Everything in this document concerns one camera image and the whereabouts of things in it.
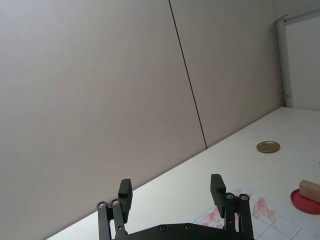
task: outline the gray wall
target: gray wall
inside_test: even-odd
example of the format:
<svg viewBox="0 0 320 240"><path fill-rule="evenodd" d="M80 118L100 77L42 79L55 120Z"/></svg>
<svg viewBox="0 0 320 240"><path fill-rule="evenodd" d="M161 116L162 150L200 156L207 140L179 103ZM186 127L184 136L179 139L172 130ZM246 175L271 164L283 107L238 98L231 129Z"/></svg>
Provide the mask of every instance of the gray wall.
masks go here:
<svg viewBox="0 0 320 240"><path fill-rule="evenodd" d="M172 6L208 145L282 104L271 3ZM3 0L0 29L0 239L48 237L205 149L167 0Z"/></svg>
<svg viewBox="0 0 320 240"><path fill-rule="evenodd" d="M296 11L320 7L319 0L274 0L278 18Z"/></svg>

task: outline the red plate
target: red plate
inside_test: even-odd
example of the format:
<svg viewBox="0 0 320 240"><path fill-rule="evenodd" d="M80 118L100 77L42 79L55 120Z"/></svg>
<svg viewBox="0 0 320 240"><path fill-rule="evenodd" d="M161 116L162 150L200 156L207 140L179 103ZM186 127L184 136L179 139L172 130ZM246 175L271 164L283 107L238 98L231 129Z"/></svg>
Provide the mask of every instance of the red plate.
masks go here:
<svg viewBox="0 0 320 240"><path fill-rule="evenodd" d="M300 196L299 189L296 189L291 193L291 203L296 209L306 214L320 214L320 203Z"/></svg>

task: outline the table surface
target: table surface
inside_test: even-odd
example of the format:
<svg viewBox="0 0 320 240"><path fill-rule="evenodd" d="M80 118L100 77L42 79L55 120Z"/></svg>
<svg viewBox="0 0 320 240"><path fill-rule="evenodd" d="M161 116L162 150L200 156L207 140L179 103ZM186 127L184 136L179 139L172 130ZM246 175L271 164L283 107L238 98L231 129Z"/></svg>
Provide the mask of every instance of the table surface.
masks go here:
<svg viewBox="0 0 320 240"><path fill-rule="evenodd" d="M262 141L277 141L281 149L260 153ZM272 197L279 214L319 235L320 215L296 210L290 194L302 179L320 183L320 111L281 107L134 190L128 233L195 220L214 205L211 174L222 176L227 191L245 186ZM97 212L49 238L71 239L99 239Z"/></svg>

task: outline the gold lid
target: gold lid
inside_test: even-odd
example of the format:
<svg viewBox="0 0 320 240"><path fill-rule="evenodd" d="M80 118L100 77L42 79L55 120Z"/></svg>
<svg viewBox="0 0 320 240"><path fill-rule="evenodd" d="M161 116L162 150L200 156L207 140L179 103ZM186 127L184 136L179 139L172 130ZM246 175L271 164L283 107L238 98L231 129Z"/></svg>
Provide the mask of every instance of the gold lid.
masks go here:
<svg viewBox="0 0 320 240"><path fill-rule="evenodd" d="M256 149L264 154L272 154L279 151L280 144L275 141L263 141L256 146Z"/></svg>

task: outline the wooden block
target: wooden block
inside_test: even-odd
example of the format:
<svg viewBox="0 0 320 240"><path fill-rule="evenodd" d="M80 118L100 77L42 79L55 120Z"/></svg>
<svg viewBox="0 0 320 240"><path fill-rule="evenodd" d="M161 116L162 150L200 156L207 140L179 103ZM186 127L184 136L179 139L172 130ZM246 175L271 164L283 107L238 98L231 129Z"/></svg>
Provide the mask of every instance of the wooden block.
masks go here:
<svg viewBox="0 0 320 240"><path fill-rule="evenodd" d="M311 181L302 180L299 184L300 195L320 203L320 185Z"/></svg>

